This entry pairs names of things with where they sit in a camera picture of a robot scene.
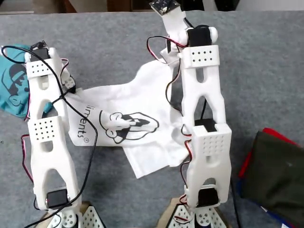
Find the white 3d-printed bracket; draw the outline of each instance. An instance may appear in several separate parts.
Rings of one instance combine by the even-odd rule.
[[[53,69],[57,76],[62,70],[62,62],[54,48],[48,51],[50,59],[45,62]],[[48,209],[46,205],[46,182],[48,172],[56,170],[66,183],[67,192],[74,199],[79,192],[76,172],[73,160],[67,150],[65,131],[69,130],[67,106],[63,100],[54,103],[58,116],[42,118],[45,104],[52,102],[61,96],[56,76],[42,62],[31,62],[30,54],[25,54],[28,83],[31,92],[29,106],[30,120],[28,129],[31,140],[31,169],[34,180],[34,193],[37,197],[37,205],[40,209]],[[81,205],[79,197],[70,207],[78,211]]]

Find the red wire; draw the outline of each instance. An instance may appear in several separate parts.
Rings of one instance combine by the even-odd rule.
[[[27,152],[26,152],[26,147],[25,147],[25,141],[24,141],[24,138],[27,138],[29,137],[29,134],[24,134],[23,136],[21,136],[21,144],[22,144],[22,166],[23,166],[23,169],[25,171],[25,173],[28,175],[28,178],[31,180],[32,183],[34,183],[33,181],[33,177],[32,175],[30,174],[26,164],[25,164],[25,160],[27,158]]]
[[[29,119],[29,104],[30,104],[30,92],[28,93],[28,111],[27,111],[27,115],[24,118],[24,121],[27,121]]]
[[[185,221],[185,222],[187,222],[188,221],[188,219],[185,219],[185,218],[182,218],[182,217],[179,217],[179,216],[174,216],[176,219],[180,219],[180,220],[183,220],[183,221]]]
[[[189,158],[190,158],[190,159],[189,159],[189,161],[185,161],[185,162],[180,166],[181,178],[182,178],[182,180],[184,181],[186,187],[188,187],[188,185],[187,185],[186,179],[185,179],[185,177],[184,177],[184,174],[182,173],[182,167],[183,167],[185,164],[189,164],[189,163],[192,161],[192,153],[191,153],[191,150],[190,150],[190,148],[189,148],[189,146],[188,146],[188,143],[190,143],[190,142],[191,142],[191,139],[186,140],[185,143],[184,143],[186,149],[188,150]]]
[[[180,203],[181,204],[187,204],[186,202],[182,202],[181,200],[183,199],[183,198],[185,198],[186,197],[186,194],[184,194],[184,195],[182,195],[181,197],[180,197]]]
[[[177,41],[171,39],[170,37],[164,37],[164,36],[151,36],[151,37],[149,37],[149,38],[147,39],[147,49],[148,49],[148,51],[150,52],[150,54],[151,54],[156,60],[158,60],[158,61],[160,61],[160,59],[159,59],[159,58],[156,56],[156,54],[151,50],[150,45],[149,45],[149,40],[150,40],[151,38],[163,38],[163,39],[169,40],[170,42],[174,43],[176,46],[178,46],[178,47],[180,47],[180,48],[186,48],[186,47],[187,47],[186,45],[180,44],[179,42],[177,42]]]

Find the black cable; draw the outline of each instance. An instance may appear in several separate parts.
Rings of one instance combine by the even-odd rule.
[[[190,21],[188,21],[187,18],[184,18],[185,22],[191,27],[191,28],[194,28],[194,26],[190,23]]]
[[[206,98],[205,98],[203,110],[201,111],[201,115],[200,115],[200,119],[201,119],[201,120],[202,120],[203,117],[204,117],[204,113],[205,113],[205,110],[206,110],[206,106],[207,106],[207,100],[206,100]]]
[[[177,74],[176,74],[176,76],[172,79],[172,81],[170,81],[168,84],[167,84],[167,86],[166,86],[166,90],[165,90],[165,95],[166,95],[166,100],[168,101],[168,103],[170,104],[170,106],[172,107],[172,108],[174,108],[176,111],[178,111],[178,112],[180,112],[180,114],[182,115],[182,112],[181,112],[181,110],[179,110],[178,108],[176,108],[176,107],[174,107],[173,106],[173,104],[171,103],[171,101],[169,100],[169,98],[168,98],[168,89],[169,89],[169,86],[173,83],[173,82],[175,82],[175,80],[179,77],[179,75],[180,75],[180,71],[181,71],[181,61],[180,61],[181,59],[179,59],[179,66],[178,66],[178,70],[177,70]]]
[[[232,199],[233,199],[233,205],[234,205],[234,213],[236,215],[237,218],[237,226],[238,228],[242,228],[239,216],[238,216],[238,206],[237,206],[237,202],[236,202],[236,196],[235,196],[235,192],[234,192],[234,186],[233,186],[233,182],[232,179],[230,178],[230,185],[231,185],[231,192],[232,192]]]
[[[98,138],[98,131],[96,129],[96,127],[92,124],[92,122],[87,118],[85,117],[84,115],[82,115],[78,110],[76,110],[67,100],[66,98],[64,97],[64,93],[63,93],[63,90],[61,88],[61,83],[59,82],[59,79],[58,79],[58,76],[57,74],[55,73],[55,71],[50,67],[50,65],[44,60],[42,59],[40,56],[38,56],[36,53],[30,51],[30,50],[27,50],[25,48],[22,48],[22,47],[17,47],[17,46],[3,46],[2,49],[1,49],[1,53],[3,54],[3,56],[5,58],[7,58],[8,60],[10,60],[11,62],[13,63],[17,63],[17,64],[25,64],[25,62],[20,62],[20,61],[15,61],[14,59],[11,59],[9,58],[8,56],[6,56],[6,54],[4,53],[4,49],[6,48],[12,48],[12,49],[17,49],[17,50],[21,50],[21,51],[24,51],[24,52],[27,52],[27,53],[30,53],[31,55],[35,56],[36,58],[38,58],[42,63],[44,63],[48,68],[49,70],[54,74],[56,80],[57,80],[57,84],[58,84],[58,87],[59,87],[59,90],[60,90],[60,93],[61,93],[61,99],[63,99],[65,101],[65,103],[74,111],[76,112],[78,115],[80,115],[82,118],[84,118],[91,126],[92,128],[94,129],[95,131],[95,140],[94,140],[94,144],[93,144],[93,148],[92,148],[92,151],[91,151],[91,155],[90,155],[90,159],[89,159],[89,164],[88,164],[88,167],[87,167],[87,170],[86,170],[86,175],[85,175],[85,179],[84,179],[84,182],[81,186],[81,189],[79,191],[79,193],[75,196],[75,198],[73,198],[71,201],[67,202],[65,205],[61,206],[58,210],[56,210],[54,213],[52,213],[51,215],[45,217],[45,218],[42,218],[36,222],[33,222],[27,226],[25,226],[24,228],[29,228],[31,226],[34,226],[40,222],[43,222],[51,217],[53,217],[54,215],[56,215],[58,212],[60,212],[62,209],[64,209],[65,207],[69,206],[70,204],[72,204],[73,202],[75,202],[82,194],[82,192],[84,191],[85,187],[86,187],[86,182],[87,182],[87,179],[88,179],[88,176],[89,176],[89,173],[90,173],[90,169],[91,169],[91,164],[92,164],[92,160],[93,160],[93,155],[94,155],[94,152],[95,152],[95,148],[96,148],[96,144],[97,144],[97,138]]]
[[[185,124],[182,125],[182,127],[181,127],[181,129],[180,129],[180,133],[181,133],[182,135],[184,135],[184,136],[190,137],[191,134],[185,134],[185,133],[183,132],[184,127],[185,127]]]

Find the white plastic part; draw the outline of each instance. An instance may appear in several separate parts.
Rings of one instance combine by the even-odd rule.
[[[83,228],[82,226],[82,214],[77,213],[78,216],[78,226],[77,228]],[[67,210],[64,212],[59,212],[58,215],[54,216],[47,226],[47,228],[74,228],[77,223],[76,214],[73,210]]]
[[[215,27],[209,27],[211,42],[214,44],[219,38],[218,30]]]
[[[219,66],[218,45],[186,47],[181,52],[185,69]]]
[[[54,48],[48,51],[50,59],[45,62],[52,67],[57,76],[62,70],[62,63]],[[37,197],[37,205],[40,209],[47,209],[46,198],[48,172],[56,170],[66,183],[66,189],[71,199],[79,192],[74,163],[67,150],[65,131],[69,130],[67,106],[63,100],[58,100],[54,107],[58,116],[43,118],[43,110],[47,102],[58,99],[61,95],[56,76],[42,61],[30,61],[30,54],[25,54],[28,83],[31,91],[31,103],[29,106],[30,120],[28,129],[31,140],[31,170],[34,180],[34,193]],[[77,213],[81,205],[79,197],[70,207]]]
[[[213,114],[216,123],[226,123],[225,103],[220,91],[219,68],[218,66],[207,66],[203,68],[204,81],[198,82],[196,69],[181,65],[181,78],[183,84],[183,121],[188,131],[194,127],[194,112],[201,96],[205,97]]]
[[[188,43],[188,34],[186,32],[188,26],[184,22],[186,13],[181,11],[180,7],[177,7],[174,10],[160,16],[169,37],[180,44],[186,45]],[[175,67],[178,65],[179,57],[177,57],[177,54],[179,51],[175,44],[170,43],[170,46],[171,52],[168,53],[168,50],[165,48],[161,51],[161,56],[167,63],[170,64],[171,67]]]
[[[187,29],[187,24],[184,22],[186,13],[177,7],[170,12],[161,15],[166,32],[174,39],[175,35]]]
[[[48,51],[51,59],[46,59],[57,76],[60,75],[62,63],[59,55],[54,48]],[[42,61],[30,62],[30,54],[25,54],[26,69],[28,75],[28,84],[31,91],[30,117],[31,119],[40,119],[47,102],[53,102],[61,95],[57,80],[50,70],[46,70]],[[61,117],[66,131],[69,131],[69,122],[67,116],[67,106],[63,100],[54,103],[54,107]]]
[[[216,132],[207,132],[203,125],[193,127],[193,158],[187,170],[188,188],[185,187],[187,204],[191,208],[197,206],[199,190],[210,187],[204,186],[210,178],[215,179],[219,202],[224,203],[228,199],[231,129],[225,123],[215,124],[215,128]]]
[[[104,228],[95,208],[93,206],[88,207],[83,215],[83,228]]]
[[[43,119],[30,119],[28,130],[32,145],[31,169],[34,179],[34,193],[40,209],[47,209],[45,204],[47,190],[45,183],[48,180],[48,172],[57,170],[66,183],[69,196],[73,199],[79,192],[76,172],[73,160],[67,150],[65,132],[61,117],[54,116]],[[44,144],[49,142],[53,145],[51,151]],[[79,207],[81,197],[76,200],[72,207]]]
[[[72,228],[77,222],[75,213],[72,210],[65,211],[62,215],[62,225],[65,228]]]
[[[179,205],[174,214],[172,215],[172,219],[169,222],[168,228],[195,228],[195,220],[201,227],[209,228],[227,228],[225,223],[223,222],[220,215],[214,208],[195,208],[194,210],[195,217],[186,224],[178,223],[174,220],[174,216],[179,216],[184,219],[188,219],[190,217],[189,212],[187,211],[184,205]]]
[[[194,218],[189,223],[181,224],[181,223],[177,222],[176,220],[174,220],[174,216],[178,216],[183,219],[190,219],[190,213],[187,211],[185,206],[179,205],[176,208],[168,228],[194,228]]]
[[[196,221],[201,226],[206,226],[206,224],[210,223],[212,228],[227,227],[214,208],[196,208],[195,215]]]
[[[62,212],[59,212],[57,215],[55,215],[47,228],[62,228]]]

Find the perforated panel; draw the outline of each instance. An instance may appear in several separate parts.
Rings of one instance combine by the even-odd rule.
[[[55,215],[47,228],[62,228],[62,212],[59,212],[57,215]]]
[[[46,59],[47,64],[56,72],[53,59]],[[28,62],[26,64],[28,78],[52,74],[50,69],[42,61]]]
[[[209,223],[213,224],[213,228],[226,228],[225,223],[214,208],[197,208],[196,220],[202,227]]]
[[[196,220],[200,226],[208,226],[212,223],[210,211],[208,209],[198,209],[196,212]]]
[[[59,137],[59,117],[29,120],[28,130],[31,141],[48,142]]]
[[[200,68],[219,65],[218,45],[187,47],[182,51],[185,68]]]
[[[183,206],[183,205],[179,205],[176,208],[173,217],[174,216],[179,216],[184,219],[190,219],[190,214],[186,210],[185,206]],[[168,226],[168,228],[193,228],[193,227],[194,227],[194,219],[187,224],[181,224],[181,223],[176,222],[174,219],[172,219]]]
[[[229,148],[230,135],[229,133],[214,134],[202,137],[202,141],[202,153],[204,155],[209,156],[213,154],[220,154]]]
[[[214,208],[210,208],[211,221],[214,228],[226,228],[225,223]]]
[[[72,228],[74,227],[74,225],[76,224],[76,216],[73,213],[67,214],[67,213],[63,213],[63,218],[61,221],[61,224],[63,225],[63,227],[65,228]]]
[[[90,206],[83,215],[84,228],[104,228],[96,210]]]
[[[176,208],[173,217],[174,216],[179,216],[184,219],[187,219],[187,216],[188,218],[190,217],[189,212],[183,205],[179,205]],[[222,218],[219,216],[219,214],[214,208],[196,208],[195,219],[201,227],[207,227],[211,224],[211,227],[213,228],[227,228]],[[168,225],[168,228],[195,228],[195,221],[193,219],[187,224],[180,224],[174,219],[172,219],[170,221],[170,224]]]

